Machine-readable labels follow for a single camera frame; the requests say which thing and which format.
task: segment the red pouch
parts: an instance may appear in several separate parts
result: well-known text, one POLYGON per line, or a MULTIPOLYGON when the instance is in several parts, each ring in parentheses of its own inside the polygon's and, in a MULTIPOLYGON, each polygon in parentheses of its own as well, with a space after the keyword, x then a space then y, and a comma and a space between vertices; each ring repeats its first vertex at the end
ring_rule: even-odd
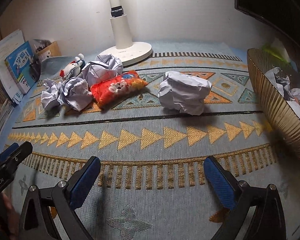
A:
POLYGON ((148 83, 139 78, 135 70, 130 70, 115 78, 92 85, 91 92, 98 106, 102 107, 123 95, 140 90, 146 85, 148 85, 148 83))

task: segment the ribbed basket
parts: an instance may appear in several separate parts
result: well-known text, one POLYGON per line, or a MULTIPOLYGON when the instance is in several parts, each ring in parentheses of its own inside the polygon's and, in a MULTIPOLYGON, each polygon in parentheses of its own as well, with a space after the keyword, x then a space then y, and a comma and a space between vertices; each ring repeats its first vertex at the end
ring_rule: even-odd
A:
POLYGON ((287 145, 300 159, 300 119, 281 94, 264 74, 274 68, 281 68, 278 76, 290 78, 290 88, 300 88, 300 74, 280 59, 260 49, 247 52, 248 70, 252 87, 258 96, 260 106, 269 123, 283 136, 287 145))

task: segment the patterned tablecloth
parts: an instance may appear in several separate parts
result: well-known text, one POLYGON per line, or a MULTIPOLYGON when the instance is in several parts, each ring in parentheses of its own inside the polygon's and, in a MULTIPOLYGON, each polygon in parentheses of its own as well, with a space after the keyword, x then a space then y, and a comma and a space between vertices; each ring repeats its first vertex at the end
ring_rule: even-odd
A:
MULTIPOLYGON (((72 58, 50 58, 42 77, 72 58)), ((30 141, 34 152, 16 172, 13 204, 21 212, 28 187, 54 186, 100 158, 101 173, 79 218, 96 239, 210 239, 226 211, 207 183, 202 163, 214 155, 251 186, 277 185, 287 238, 300 236, 300 163, 284 154, 253 92, 247 66, 225 44, 154 44, 136 70, 149 85, 138 95, 101 111, 95 102, 81 113, 66 107, 46 112, 38 83, 7 145, 30 141), (211 81, 201 116, 164 109, 157 98, 166 71, 211 81)), ((66 234, 51 210, 61 236, 66 234)), ((251 220, 251 208, 238 239, 251 220)))

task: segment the cardboard box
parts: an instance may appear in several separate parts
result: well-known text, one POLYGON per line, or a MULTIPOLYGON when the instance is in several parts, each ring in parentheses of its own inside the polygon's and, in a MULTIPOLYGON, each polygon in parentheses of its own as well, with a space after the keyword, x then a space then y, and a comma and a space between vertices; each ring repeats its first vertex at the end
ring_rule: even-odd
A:
POLYGON ((58 43, 54 41, 50 46, 44 48, 43 50, 38 52, 38 58, 40 62, 48 57, 56 57, 61 56, 61 52, 58 46, 58 43))

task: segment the basket rim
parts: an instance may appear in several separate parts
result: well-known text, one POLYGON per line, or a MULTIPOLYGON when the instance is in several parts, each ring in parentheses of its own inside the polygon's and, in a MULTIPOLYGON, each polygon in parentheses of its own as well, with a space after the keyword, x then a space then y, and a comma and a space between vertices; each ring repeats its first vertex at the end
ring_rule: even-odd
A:
POLYGON ((255 64, 255 62, 252 60, 252 58, 250 57, 250 55, 249 55, 249 52, 250 51, 254 51, 254 50, 256 50, 256 51, 261 51, 261 52, 264 52, 264 53, 266 53, 266 54, 269 54, 271 57, 273 57, 270 53, 268 53, 268 52, 266 52, 266 51, 263 51, 263 50, 261 50, 261 49, 255 49, 255 48, 253 48, 253 49, 248 49, 247 50, 247 57, 249 58, 249 60, 253 63, 253 66, 264 76, 264 78, 267 80, 267 82, 273 87, 273 89, 276 91, 276 93, 277 94, 279 94, 279 96, 283 99, 283 101, 284 101, 284 103, 283 104, 285 104, 285 106, 288 106, 289 107, 289 109, 293 112, 293 114, 295 115, 295 117, 297 117, 297 119, 298 119, 298 121, 300 122, 300 118, 299 118, 299 116, 297 116, 297 114, 293 111, 293 109, 292 109, 292 107, 287 103, 287 101, 284 99, 284 97, 279 93, 279 91, 272 85, 272 83, 269 81, 269 79, 263 74, 263 72, 257 67, 257 65, 255 64))

